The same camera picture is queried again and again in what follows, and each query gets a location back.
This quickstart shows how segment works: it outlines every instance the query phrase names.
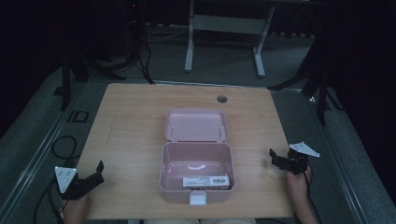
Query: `container lid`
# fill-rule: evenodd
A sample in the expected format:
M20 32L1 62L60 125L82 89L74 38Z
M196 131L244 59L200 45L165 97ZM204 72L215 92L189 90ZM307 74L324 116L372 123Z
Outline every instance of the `container lid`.
M165 138L176 142L224 142L228 138L224 113L217 109L171 109Z

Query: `lunch box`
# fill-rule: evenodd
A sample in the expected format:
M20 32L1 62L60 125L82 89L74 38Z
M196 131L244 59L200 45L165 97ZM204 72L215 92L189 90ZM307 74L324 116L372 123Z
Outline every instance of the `lunch box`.
M232 150L225 143L228 132L224 113L217 109L171 109L164 135L168 140L163 146L160 176L164 199L190 205L226 201L236 183ZM206 182L197 188L183 188L183 178L209 177L217 182L228 179L228 188L219 189Z

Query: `metal stand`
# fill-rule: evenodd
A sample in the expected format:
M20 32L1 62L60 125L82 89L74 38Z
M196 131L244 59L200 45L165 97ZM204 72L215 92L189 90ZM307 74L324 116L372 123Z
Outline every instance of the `metal stand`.
M262 65L262 46L267 37L271 19L274 15L275 7L270 7L266 20L217 17L194 14L194 1L190 1L190 26L189 26L189 45L187 46L186 63L184 70L190 72L192 70L192 58L194 51L193 31L207 30L220 31L230 33L241 33L250 35L260 35L260 43L253 48L253 56L256 62L257 75L264 77L264 66Z
M125 80L126 77L120 77L117 74L111 72L108 68L103 67L95 60L90 59L81 53L71 54L66 53L62 60L63 74L62 74L62 107L61 110L65 110L70 102L70 69L73 70L75 77L80 81L87 81L89 76L86 74L84 68L80 67L82 63L87 63L93 68L97 69L102 74L111 77L113 79Z

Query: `barcode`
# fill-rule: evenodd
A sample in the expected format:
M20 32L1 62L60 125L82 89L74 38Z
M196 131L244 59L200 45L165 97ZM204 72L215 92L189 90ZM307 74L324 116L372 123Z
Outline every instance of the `barcode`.
M225 179L213 179L213 183L224 183Z

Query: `metal frame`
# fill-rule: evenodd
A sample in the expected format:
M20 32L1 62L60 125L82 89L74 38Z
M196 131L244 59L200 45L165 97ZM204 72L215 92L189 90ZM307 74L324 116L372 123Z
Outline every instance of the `metal frame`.
M262 64L262 46L264 45L265 37L267 37L274 11L275 7L270 7L266 20L196 15L194 14L194 1L190 0L189 45L187 46L184 70L186 72L192 71L194 30L221 31L260 35L259 45L253 48L253 56L256 63L257 75L259 77L265 77L264 66Z

